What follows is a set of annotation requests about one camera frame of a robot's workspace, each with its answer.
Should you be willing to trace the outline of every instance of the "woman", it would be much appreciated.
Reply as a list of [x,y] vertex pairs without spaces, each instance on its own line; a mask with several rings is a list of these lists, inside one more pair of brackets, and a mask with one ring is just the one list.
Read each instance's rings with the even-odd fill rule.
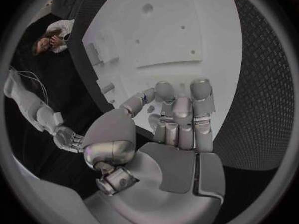
[[66,41],[72,31],[75,20],[60,20],[48,26],[47,32],[39,38],[32,47],[33,55],[36,56],[45,51],[59,53],[64,51]]

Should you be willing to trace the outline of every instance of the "white plastic surface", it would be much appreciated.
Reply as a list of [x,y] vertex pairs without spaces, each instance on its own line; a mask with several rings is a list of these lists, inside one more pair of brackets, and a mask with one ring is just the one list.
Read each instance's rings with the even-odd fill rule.
[[[162,80],[172,83],[177,94],[183,83],[190,95],[192,80],[209,78],[216,136],[233,100],[241,66],[241,27],[233,0],[107,0],[83,37],[83,44],[89,43],[104,61],[93,66],[97,82],[100,87],[114,84],[105,97],[116,108]],[[161,103],[149,105],[159,113]],[[134,121],[152,131],[149,105]]]

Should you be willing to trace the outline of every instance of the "black mesh surface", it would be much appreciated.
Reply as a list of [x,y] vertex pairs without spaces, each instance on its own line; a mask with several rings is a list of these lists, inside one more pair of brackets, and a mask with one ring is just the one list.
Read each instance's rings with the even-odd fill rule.
[[276,168],[289,142],[294,94],[287,58],[275,33],[248,0],[235,0],[242,64],[235,97],[214,140],[226,166]]

